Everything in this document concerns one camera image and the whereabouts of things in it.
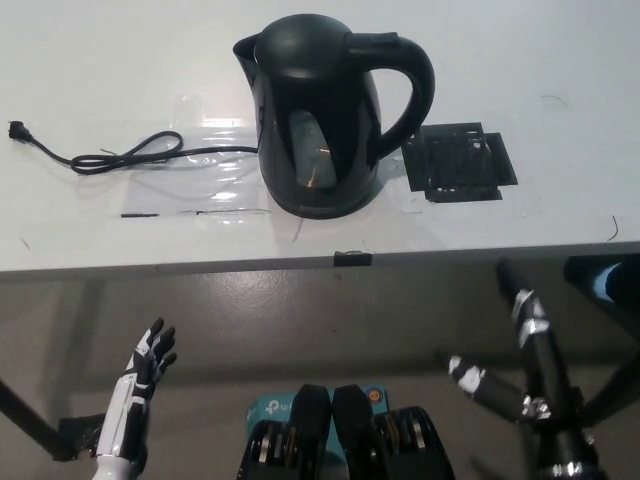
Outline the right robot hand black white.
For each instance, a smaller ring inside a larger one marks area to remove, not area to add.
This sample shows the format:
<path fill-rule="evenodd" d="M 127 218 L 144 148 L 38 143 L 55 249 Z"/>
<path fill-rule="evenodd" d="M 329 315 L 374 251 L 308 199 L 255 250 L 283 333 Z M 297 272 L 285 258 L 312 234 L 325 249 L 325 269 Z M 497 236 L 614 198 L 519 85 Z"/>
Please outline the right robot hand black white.
<path fill-rule="evenodd" d="M 528 424 L 542 436 L 587 444 L 578 399 L 539 294 L 507 260 L 498 263 L 496 277 L 511 309 L 527 386 L 512 385 L 461 356 L 450 358 L 450 377 L 467 397 L 504 420 Z"/>

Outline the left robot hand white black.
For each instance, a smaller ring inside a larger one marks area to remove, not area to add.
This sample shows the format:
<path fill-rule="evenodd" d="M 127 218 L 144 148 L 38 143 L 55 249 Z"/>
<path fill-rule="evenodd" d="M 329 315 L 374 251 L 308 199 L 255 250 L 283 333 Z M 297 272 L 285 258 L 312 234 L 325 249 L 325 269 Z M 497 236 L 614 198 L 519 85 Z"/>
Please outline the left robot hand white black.
<path fill-rule="evenodd" d="M 177 354 L 175 328 L 158 318 L 143 334 L 116 381 L 97 445 L 97 456 L 138 460 L 148 431 L 150 404 L 157 385 Z"/>

